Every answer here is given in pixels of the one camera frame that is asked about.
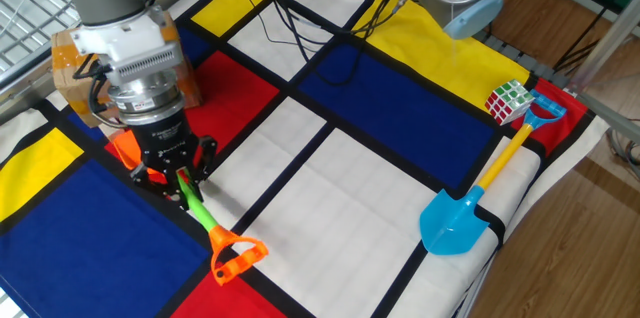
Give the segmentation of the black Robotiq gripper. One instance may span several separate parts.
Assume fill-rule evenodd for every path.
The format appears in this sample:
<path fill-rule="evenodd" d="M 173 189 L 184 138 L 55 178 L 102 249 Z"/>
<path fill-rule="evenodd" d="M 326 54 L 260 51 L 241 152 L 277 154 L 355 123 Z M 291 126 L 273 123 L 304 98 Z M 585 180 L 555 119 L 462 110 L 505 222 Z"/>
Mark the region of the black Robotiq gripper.
<path fill-rule="evenodd" d="M 190 208 L 189 198 L 204 202 L 199 184 L 213 172 L 218 147 L 213 137 L 199 139 L 183 110 L 155 123 L 132 126 L 131 131 L 143 162 L 129 174 L 136 186 L 183 209 Z M 160 172 L 166 182 L 153 181 L 148 168 Z"/>

